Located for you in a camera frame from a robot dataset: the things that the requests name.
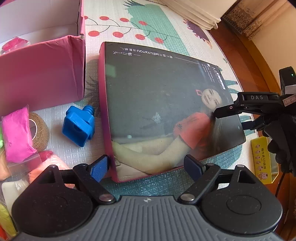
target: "beige wall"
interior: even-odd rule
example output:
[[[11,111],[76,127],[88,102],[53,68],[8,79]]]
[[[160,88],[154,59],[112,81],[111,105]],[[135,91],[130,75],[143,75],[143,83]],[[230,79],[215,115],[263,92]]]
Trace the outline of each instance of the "beige wall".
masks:
[[[292,5],[252,40],[278,83],[279,69],[292,66],[296,71],[296,9]]]

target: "tape roll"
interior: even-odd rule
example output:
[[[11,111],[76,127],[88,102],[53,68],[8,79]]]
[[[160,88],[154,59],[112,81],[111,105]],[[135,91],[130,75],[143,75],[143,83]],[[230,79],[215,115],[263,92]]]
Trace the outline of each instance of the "tape roll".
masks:
[[[44,120],[34,112],[29,113],[29,120],[33,147],[38,152],[44,151],[49,141],[49,129]]]

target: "pink earring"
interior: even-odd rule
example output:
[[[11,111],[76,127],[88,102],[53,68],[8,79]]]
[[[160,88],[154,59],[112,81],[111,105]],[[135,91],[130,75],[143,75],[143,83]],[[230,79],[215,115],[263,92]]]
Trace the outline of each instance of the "pink earring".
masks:
[[[195,91],[197,95],[202,96],[202,92],[200,90],[195,90]]]

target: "red sleeve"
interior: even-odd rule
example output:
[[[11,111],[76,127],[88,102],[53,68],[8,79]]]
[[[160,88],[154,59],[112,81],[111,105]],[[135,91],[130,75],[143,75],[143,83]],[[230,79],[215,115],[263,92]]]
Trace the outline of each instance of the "red sleeve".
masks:
[[[209,135],[210,130],[210,118],[205,113],[196,112],[175,125],[174,136],[179,135],[191,149],[195,149],[201,139]]]

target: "play mat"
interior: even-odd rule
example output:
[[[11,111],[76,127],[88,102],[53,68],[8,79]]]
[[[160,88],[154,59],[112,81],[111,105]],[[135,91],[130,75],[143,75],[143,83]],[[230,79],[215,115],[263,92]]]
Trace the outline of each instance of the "play mat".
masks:
[[[86,85],[85,98],[79,102],[36,111],[46,122],[51,137],[48,149],[52,149],[72,168],[79,163],[92,163],[104,154],[98,98],[98,55],[103,41],[124,42],[169,50],[218,65],[235,100],[242,91],[238,79],[223,52],[211,35],[192,24],[163,4],[147,0],[85,0],[86,25]],[[83,148],[63,136],[61,129],[66,111],[71,105],[95,108],[95,135]],[[241,114],[241,121],[251,119]],[[253,171],[250,140],[257,137],[255,131],[245,131],[246,142],[229,151],[203,161],[213,162],[221,168],[233,169],[244,164]],[[102,185],[117,198],[125,195],[175,195],[187,189],[193,181],[183,169],[125,183],[115,183],[110,178]]]

